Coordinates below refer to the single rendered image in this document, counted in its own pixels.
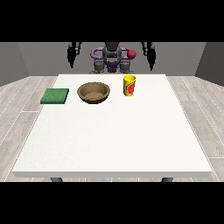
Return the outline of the brown wooden bowl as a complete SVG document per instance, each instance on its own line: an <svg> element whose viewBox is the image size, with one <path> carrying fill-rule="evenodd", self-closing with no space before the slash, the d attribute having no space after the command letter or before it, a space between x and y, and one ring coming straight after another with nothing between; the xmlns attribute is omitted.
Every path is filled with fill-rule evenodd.
<svg viewBox="0 0 224 224"><path fill-rule="evenodd" d="M88 82L77 89L78 96L88 104L104 102L110 94L110 88L102 82Z"/></svg>

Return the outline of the yellow cup with melon print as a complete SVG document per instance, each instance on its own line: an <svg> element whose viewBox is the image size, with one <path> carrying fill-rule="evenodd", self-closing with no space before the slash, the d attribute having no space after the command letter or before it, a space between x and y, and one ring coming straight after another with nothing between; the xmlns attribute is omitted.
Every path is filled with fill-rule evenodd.
<svg viewBox="0 0 224 224"><path fill-rule="evenodd" d="M123 77L123 94L125 96L132 96L136 84L136 77L134 75L125 75Z"/></svg>

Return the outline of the green square pad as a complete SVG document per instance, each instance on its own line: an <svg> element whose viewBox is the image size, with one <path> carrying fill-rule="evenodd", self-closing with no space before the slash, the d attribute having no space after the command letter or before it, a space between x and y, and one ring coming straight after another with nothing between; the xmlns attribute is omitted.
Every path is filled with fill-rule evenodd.
<svg viewBox="0 0 224 224"><path fill-rule="evenodd" d="M48 88L41 100L41 104L64 104L67 99L68 88Z"/></svg>

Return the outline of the small red ball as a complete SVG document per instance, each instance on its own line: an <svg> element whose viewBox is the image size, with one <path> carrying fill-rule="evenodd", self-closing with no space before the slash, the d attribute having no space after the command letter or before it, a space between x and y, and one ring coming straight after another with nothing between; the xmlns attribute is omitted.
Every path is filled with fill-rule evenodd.
<svg viewBox="0 0 224 224"><path fill-rule="evenodd" d="M137 56L137 53L134 49L129 49L128 53L127 53L127 56L128 56L129 59L132 60Z"/></svg>

